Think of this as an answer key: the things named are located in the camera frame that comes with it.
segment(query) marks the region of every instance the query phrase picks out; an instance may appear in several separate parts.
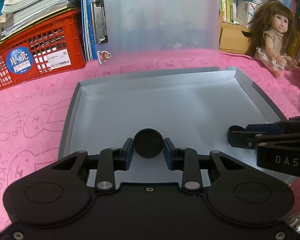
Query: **beige shirt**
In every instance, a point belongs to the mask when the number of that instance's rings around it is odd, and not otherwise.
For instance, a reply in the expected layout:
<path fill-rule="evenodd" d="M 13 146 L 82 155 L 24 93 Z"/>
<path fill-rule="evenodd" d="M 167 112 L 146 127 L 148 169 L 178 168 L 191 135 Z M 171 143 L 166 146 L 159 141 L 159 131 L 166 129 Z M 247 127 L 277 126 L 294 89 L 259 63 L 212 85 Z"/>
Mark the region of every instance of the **beige shirt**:
<path fill-rule="evenodd" d="M 273 48 L 275 52 L 281 55 L 283 34 L 279 33 L 275 29 L 270 29 L 263 33 L 264 39 L 266 39 L 266 35 L 268 35 L 273 40 Z"/>

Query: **red basket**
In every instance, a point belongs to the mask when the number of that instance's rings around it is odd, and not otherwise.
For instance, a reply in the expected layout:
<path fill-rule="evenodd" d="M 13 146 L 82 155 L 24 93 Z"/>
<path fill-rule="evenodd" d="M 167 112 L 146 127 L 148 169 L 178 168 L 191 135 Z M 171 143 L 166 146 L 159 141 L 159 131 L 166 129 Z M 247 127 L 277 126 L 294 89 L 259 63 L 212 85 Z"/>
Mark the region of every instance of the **red basket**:
<path fill-rule="evenodd" d="M 84 68 L 86 62 L 81 35 L 81 13 L 77 9 L 39 23 L 0 44 L 0 90 L 44 76 Z M 25 73 L 16 74 L 7 68 L 6 55 L 18 47 L 29 50 L 33 65 Z M 57 51 L 70 60 L 49 63 L 51 56 L 47 56 Z"/>

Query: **pink cloth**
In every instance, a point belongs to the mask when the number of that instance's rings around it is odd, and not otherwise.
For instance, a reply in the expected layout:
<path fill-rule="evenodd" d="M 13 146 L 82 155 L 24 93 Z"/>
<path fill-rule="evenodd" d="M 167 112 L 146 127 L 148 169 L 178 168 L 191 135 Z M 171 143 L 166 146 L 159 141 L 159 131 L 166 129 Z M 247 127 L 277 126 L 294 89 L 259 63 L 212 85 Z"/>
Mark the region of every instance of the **pink cloth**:
<path fill-rule="evenodd" d="M 67 108 L 78 81 L 136 71 L 188 67 L 240 67 L 286 117 L 300 115 L 300 72 L 279 80 L 251 57 L 209 50 L 162 51 L 111 57 L 100 65 L 56 74 L 0 91 L 0 231 L 10 223 L 2 204 L 9 184 L 56 161 Z M 294 211 L 300 210 L 300 179 Z"/>

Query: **black lid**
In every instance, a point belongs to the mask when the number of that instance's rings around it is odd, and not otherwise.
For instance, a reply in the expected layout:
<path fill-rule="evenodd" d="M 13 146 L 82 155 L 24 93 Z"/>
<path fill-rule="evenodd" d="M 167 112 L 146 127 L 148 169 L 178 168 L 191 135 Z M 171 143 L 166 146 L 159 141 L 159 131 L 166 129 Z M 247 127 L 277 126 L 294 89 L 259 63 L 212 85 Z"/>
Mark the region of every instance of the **black lid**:
<path fill-rule="evenodd" d="M 134 137 L 134 149 L 144 158 L 154 158 L 163 149 L 163 138 L 154 129 L 143 129 Z"/>

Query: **doll's hair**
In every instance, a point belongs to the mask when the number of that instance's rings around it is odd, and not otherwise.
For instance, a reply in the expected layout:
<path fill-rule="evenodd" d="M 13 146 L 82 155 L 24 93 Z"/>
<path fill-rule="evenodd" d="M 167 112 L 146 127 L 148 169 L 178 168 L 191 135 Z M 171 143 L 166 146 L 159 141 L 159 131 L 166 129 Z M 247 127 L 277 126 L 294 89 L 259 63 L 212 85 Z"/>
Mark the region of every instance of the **doll's hair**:
<path fill-rule="evenodd" d="M 281 53 L 288 53 L 291 48 L 296 33 L 294 26 L 294 15 L 285 7 L 282 3 L 277 0 L 268 0 L 266 3 L 261 5 L 255 12 L 252 23 L 252 41 L 249 47 L 249 53 L 254 56 L 257 47 L 265 47 L 266 42 L 263 33 L 270 29 L 271 17 L 275 14 L 283 15 L 288 18 L 288 31 L 284 34 L 282 40 Z"/>

